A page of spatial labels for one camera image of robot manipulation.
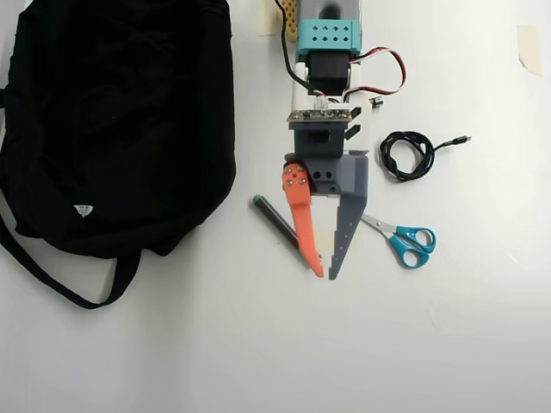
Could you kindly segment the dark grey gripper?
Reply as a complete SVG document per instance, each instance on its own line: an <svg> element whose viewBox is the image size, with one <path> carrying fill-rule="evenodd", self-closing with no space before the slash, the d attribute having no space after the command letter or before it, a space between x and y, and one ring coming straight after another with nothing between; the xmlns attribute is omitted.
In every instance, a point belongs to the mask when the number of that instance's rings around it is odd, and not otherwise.
<svg viewBox="0 0 551 413"><path fill-rule="evenodd" d="M315 247L311 193L342 195L337 207L337 229L329 268L329 279L335 280L367 205L367 152L344 148L361 127L346 122L291 121L288 128L294 134L294 151L285 156L282 188L293 218L299 251L319 278L324 277L324 270Z"/></svg>

